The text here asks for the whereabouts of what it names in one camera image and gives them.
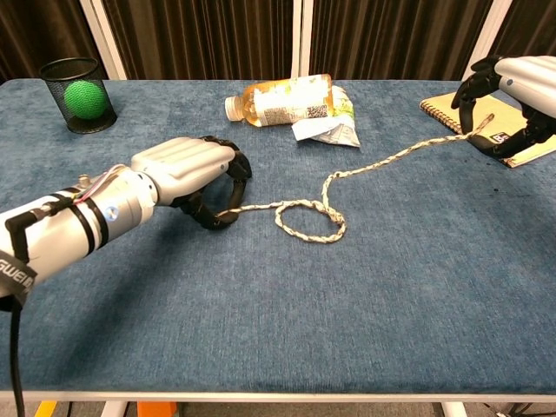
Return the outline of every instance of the braided rope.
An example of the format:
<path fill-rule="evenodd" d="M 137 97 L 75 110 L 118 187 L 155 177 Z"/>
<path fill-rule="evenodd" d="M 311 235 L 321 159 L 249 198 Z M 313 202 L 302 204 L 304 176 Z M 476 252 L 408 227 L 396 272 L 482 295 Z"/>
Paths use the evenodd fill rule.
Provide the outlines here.
<path fill-rule="evenodd" d="M 271 202 L 270 204 L 250 204 L 247 206 L 241 206 L 239 208 L 232 208 L 229 210 L 222 211 L 219 215 L 224 215 L 226 213 L 243 213 L 245 211 L 253 211 L 253 210 L 268 210 L 268 209 L 276 209 L 275 211 L 275 223 L 276 225 L 284 230 L 287 234 L 292 235 L 294 237 L 298 237 L 299 239 L 305 242 L 317 242 L 317 243 L 334 243 L 339 241 L 344 234 L 346 233 L 346 219 L 342 213 L 334 209 L 330 206 L 328 201 L 328 188 L 333 180 L 338 178 L 348 178 L 352 175 L 362 174 L 364 172 L 368 172 L 374 169 L 378 169 L 389 163 L 397 161 L 404 156 L 408 156 L 412 152 L 417 149 L 426 148 L 427 146 L 438 145 L 442 143 L 448 142 L 458 142 L 458 141 L 465 141 L 470 136 L 477 135 L 480 133 L 492 120 L 494 119 L 494 115 L 489 115 L 483 122 L 479 125 L 477 129 L 472 132 L 469 132 L 465 135 L 456 135 L 456 136 L 443 136 L 443 137 L 436 137 L 434 139 L 428 139 L 426 141 L 417 142 L 415 145 L 410 146 L 409 148 L 403 149 L 402 151 L 389 156 L 382 161 L 373 163 L 371 165 L 367 165 L 366 167 L 354 169 L 351 171 L 336 171 L 333 174 L 330 174 L 326 181 L 322 184 L 322 202 L 317 200 L 288 200 L 288 201 L 281 201 L 281 202 Z M 323 213 L 327 215 L 332 222 L 339 226 L 338 231 L 333 235 L 329 236 L 318 236 L 318 235 L 305 235 L 302 232 L 297 230 L 293 230 L 288 225 L 284 224 L 281 215 L 287 209 L 291 209 L 292 207 L 297 206 L 304 206 L 309 209 L 313 209 L 318 211 L 319 213 Z"/>

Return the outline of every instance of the black mesh cup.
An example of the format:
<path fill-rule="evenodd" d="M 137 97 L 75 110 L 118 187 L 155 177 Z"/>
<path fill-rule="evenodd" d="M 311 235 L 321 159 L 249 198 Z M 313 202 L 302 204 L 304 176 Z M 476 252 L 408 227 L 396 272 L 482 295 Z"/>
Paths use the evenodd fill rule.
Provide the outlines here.
<path fill-rule="evenodd" d="M 61 59 L 44 65 L 40 75 L 72 132 L 95 133 L 116 121 L 96 59 Z"/>

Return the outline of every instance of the notebook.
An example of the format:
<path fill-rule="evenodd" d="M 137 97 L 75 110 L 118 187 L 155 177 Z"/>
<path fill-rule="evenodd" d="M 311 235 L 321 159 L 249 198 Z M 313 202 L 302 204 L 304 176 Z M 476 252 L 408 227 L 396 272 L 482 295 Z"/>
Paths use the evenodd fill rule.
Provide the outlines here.
<path fill-rule="evenodd" d="M 420 108 L 456 134 L 460 134 L 459 111 L 450 107 L 454 95 L 455 93 L 449 93 L 443 96 L 427 98 L 420 102 Z M 494 119 L 482 130 L 480 135 L 485 137 L 489 142 L 492 142 L 493 145 L 504 142 L 509 136 L 526 126 L 526 118 L 521 115 L 521 110 L 493 96 L 485 96 L 477 99 L 477 103 L 473 110 L 474 125 L 477 126 L 490 113 L 494 113 Z M 510 168 L 515 168 L 540 158 L 541 156 L 550 154 L 554 150 L 556 150 L 556 136 L 551 136 L 546 142 L 536 143 L 528 149 L 524 149 L 515 154 L 511 158 L 500 159 L 500 162 Z"/>

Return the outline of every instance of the juice bottle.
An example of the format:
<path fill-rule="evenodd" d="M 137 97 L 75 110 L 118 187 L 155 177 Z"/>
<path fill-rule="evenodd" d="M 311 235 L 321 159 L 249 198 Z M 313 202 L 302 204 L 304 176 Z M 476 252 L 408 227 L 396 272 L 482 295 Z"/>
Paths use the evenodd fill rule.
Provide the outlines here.
<path fill-rule="evenodd" d="M 230 121 L 246 119 L 257 127 L 333 114 L 332 79 L 328 74 L 257 83 L 248 86 L 242 96 L 226 99 Z"/>

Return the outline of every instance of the white robotic hand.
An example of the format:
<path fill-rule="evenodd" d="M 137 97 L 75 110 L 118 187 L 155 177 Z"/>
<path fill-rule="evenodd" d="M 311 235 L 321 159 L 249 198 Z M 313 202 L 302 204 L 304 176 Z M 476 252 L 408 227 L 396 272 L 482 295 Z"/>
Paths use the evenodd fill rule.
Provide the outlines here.
<path fill-rule="evenodd" d="M 229 226 L 237 215 L 215 216 L 202 190 L 218 176 L 234 179 L 228 207 L 239 206 L 251 168 L 231 142 L 213 136 L 177 137 L 90 179 L 0 214 L 0 300 L 23 305 L 37 283 L 146 222 L 154 206 L 178 207 L 204 228 Z"/>
<path fill-rule="evenodd" d="M 460 109 L 463 133 L 473 130 L 476 99 L 501 89 L 520 102 L 527 125 L 504 142 L 492 145 L 480 136 L 471 141 L 485 154 L 508 158 L 556 134 L 556 56 L 488 56 L 474 63 L 476 71 L 461 84 L 452 101 Z"/>

